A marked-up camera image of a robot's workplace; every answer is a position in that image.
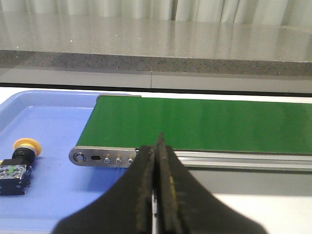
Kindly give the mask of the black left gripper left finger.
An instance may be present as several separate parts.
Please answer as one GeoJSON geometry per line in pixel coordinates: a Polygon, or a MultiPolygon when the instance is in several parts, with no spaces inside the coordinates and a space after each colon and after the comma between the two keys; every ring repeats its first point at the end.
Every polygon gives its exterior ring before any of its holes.
{"type": "Polygon", "coordinates": [[[139,149],[132,165],[100,198],[62,219],[55,234],[150,234],[155,154],[139,149]]]}

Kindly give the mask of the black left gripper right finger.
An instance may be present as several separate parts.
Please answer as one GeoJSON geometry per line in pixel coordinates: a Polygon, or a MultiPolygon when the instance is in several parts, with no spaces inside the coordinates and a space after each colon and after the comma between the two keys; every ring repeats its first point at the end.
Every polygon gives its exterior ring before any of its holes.
{"type": "Polygon", "coordinates": [[[257,222],[222,203],[179,161],[160,134],[155,150],[158,230],[161,234],[265,234],[257,222]]]}

